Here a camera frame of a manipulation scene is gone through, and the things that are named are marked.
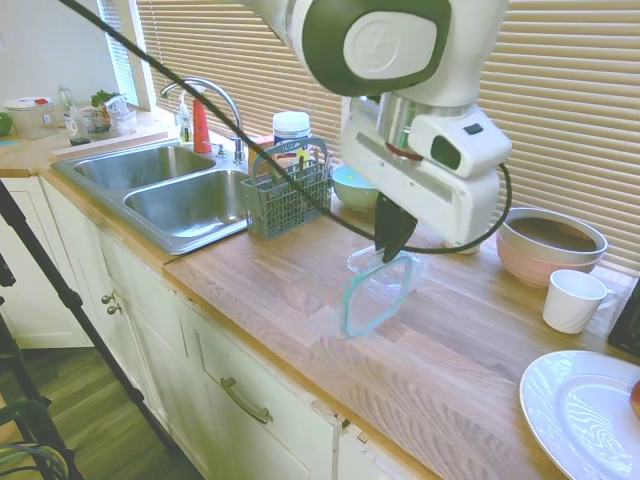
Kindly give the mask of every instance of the robot logo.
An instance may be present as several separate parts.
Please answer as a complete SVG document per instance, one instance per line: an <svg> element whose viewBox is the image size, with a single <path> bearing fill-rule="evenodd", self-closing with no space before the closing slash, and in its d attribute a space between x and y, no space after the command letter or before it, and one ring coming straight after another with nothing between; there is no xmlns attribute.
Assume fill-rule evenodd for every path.
<svg viewBox="0 0 640 480"><path fill-rule="evenodd" d="M380 72L395 60L400 39L385 22L376 20L362 26L355 38L355 48L369 72Z"/></svg>

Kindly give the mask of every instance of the wooden floor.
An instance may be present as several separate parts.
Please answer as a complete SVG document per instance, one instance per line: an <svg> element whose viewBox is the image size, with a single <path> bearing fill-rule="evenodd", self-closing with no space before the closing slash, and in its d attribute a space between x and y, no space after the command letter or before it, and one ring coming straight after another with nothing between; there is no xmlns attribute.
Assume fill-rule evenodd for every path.
<svg viewBox="0 0 640 480"><path fill-rule="evenodd" d="M94 349L27 352L31 375L86 480L198 480L180 452L169 453ZM1 370L7 403L20 392Z"/></svg>

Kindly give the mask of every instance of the red bottle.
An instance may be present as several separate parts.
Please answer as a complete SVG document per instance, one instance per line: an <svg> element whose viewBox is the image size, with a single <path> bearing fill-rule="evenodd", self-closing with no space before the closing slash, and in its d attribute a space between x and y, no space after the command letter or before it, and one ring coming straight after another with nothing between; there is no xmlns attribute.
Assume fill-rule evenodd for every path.
<svg viewBox="0 0 640 480"><path fill-rule="evenodd" d="M193 151L196 153L211 152L209 129L207 128L207 110L197 98L193 99Z"/></svg>

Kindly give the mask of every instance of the white mug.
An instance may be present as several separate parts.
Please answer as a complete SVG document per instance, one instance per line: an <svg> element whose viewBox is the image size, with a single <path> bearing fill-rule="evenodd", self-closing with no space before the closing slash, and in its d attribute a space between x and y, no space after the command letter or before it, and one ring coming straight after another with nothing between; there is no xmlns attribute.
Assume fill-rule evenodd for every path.
<svg viewBox="0 0 640 480"><path fill-rule="evenodd" d="M611 299L603 303L607 295ZM542 318L560 332L580 333L596 311L617 300L618 294L594 276L576 270L557 270L551 274Z"/></svg>

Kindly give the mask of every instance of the cabinet knob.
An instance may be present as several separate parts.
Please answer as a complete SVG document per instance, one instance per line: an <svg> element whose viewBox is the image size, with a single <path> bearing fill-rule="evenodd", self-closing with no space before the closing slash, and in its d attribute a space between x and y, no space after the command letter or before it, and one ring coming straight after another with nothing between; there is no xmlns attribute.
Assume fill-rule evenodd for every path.
<svg viewBox="0 0 640 480"><path fill-rule="evenodd" d="M116 305L115 307L112 305L109 308L107 308L108 315L115 315L116 312L122 312L122 307L120 306L120 304Z"/></svg>
<svg viewBox="0 0 640 480"><path fill-rule="evenodd" d="M116 297L112 293L111 295L103 295L102 298L100 299L100 301L102 302L103 305L108 305L109 302L111 302L112 300L115 300L115 299L116 299Z"/></svg>

